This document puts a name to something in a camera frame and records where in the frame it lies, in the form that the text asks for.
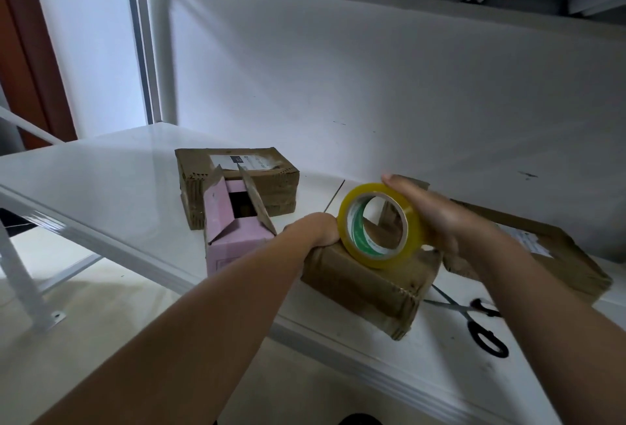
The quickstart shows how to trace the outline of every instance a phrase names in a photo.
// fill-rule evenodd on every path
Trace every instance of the white table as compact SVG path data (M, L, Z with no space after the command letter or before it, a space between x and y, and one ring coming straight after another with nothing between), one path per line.
M189 230L180 202L174 149L229 145L159 123L4 156L0 206L183 294L206 270L202 232ZM272 221L280 231L327 206L336 215L356 184L303 172L296 212ZM615 269L613 276L620 273ZM481 283L443 269L436 285L459 303L488 297ZM625 285L616 280L599 309L626 318ZM20 298L28 303L33 295ZM34 318L47 314L44 303L43 310L32 302L27 307ZM424 304L411 332L395 342L297 282L270 336L445 422L558 423L504 321L477 320L506 343L509 358L479 349L453 311Z

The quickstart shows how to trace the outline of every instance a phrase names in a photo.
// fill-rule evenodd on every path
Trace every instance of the red brown wood panel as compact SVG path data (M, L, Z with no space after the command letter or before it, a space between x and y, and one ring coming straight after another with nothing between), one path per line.
M0 3L0 83L13 113L64 141L76 131L39 0ZM27 149L46 143L22 131Z

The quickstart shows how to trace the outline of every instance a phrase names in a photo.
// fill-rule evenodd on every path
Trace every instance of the person's right arm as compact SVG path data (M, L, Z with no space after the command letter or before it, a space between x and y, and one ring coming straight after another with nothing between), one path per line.
M560 418L626 419L626 332L583 303L493 223L401 176L383 176L477 272Z

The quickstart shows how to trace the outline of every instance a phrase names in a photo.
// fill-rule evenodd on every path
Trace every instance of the person's left hand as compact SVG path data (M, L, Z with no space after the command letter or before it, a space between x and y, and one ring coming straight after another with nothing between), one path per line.
M339 241L339 230L335 216L323 212L316 212L298 219L289 224L286 229L297 228L311 236L313 247L324 247Z

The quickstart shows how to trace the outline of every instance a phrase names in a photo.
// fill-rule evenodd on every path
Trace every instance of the person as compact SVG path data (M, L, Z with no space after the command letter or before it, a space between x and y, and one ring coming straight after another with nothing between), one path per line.
M401 176L403 194L487 287L562 421L623 423L626 332L579 300L493 223ZM210 424L239 383L314 247L339 240L315 213L202 281L37 421Z

